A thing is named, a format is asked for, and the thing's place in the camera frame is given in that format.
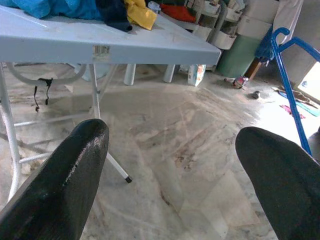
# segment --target floor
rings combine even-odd
[[[24,76],[65,77],[73,69],[62,64],[19,66]],[[108,83],[101,117],[110,128],[109,151],[133,177],[127,184],[106,161],[82,240],[276,240],[234,141],[245,126],[258,126],[299,142],[294,120],[284,109],[285,98],[257,77],[245,89],[234,89],[223,77],[207,72],[199,87],[185,75],[162,82],[165,66],[138,65],[135,84],[125,86],[125,66]],[[84,80],[45,89],[16,79],[5,68],[16,122],[86,111],[90,85]],[[259,90],[255,100],[250,93]],[[308,137],[317,138],[319,119],[307,112]],[[17,129],[22,157],[52,151],[77,121]],[[0,125],[0,209],[11,184],[11,157],[5,128]],[[23,166],[23,179],[40,162]]]

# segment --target green bin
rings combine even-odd
[[[224,51],[216,70],[225,77],[243,76],[255,59],[261,40],[239,35],[230,50]]]

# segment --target yellow cloth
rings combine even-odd
[[[151,30],[157,14],[146,7],[145,0],[124,0],[124,2],[129,22]]]

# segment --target folding table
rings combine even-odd
[[[8,69],[16,78],[34,86],[47,84],[22,76],[14,68],[13,63],[81,64],[80,71],[74,77],[54,79],[52,84],[68,84],[76,81],[84,74],[86,65],[89,65],[92,87],[92,108],[89,114],[94,114],[96,118],[100,118],[99,103],[103,98],[107,82],[113,77],[118,64],[128,64],[125,77],[128,81],[134,76],[135,64],[168,65],[164,81],[171,82],[175,64],[215,65],[220,54],[218,48],[160,15],[152,31],[133,26],[133,30],[127,33],[100,21],[63,16],[37,19],[20,9],[0,6],[0,63],[6,62]],[[112,64],[99,88],[95,63]],[[12,156],[13,178],[10,199],[19,187],[21,164],[50,155],[45,153],[20,159],[15,127],[72,119],[79,115],[14,123],[2,64],[0,64],[0,99],[1,116]],[[127,182],[131,181],[129,175],[109,153],[107,159]]]

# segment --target rubber foot cap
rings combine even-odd
[[[130,176],[128,176],[125,180],[128,184],[132,182],[132,178]]]

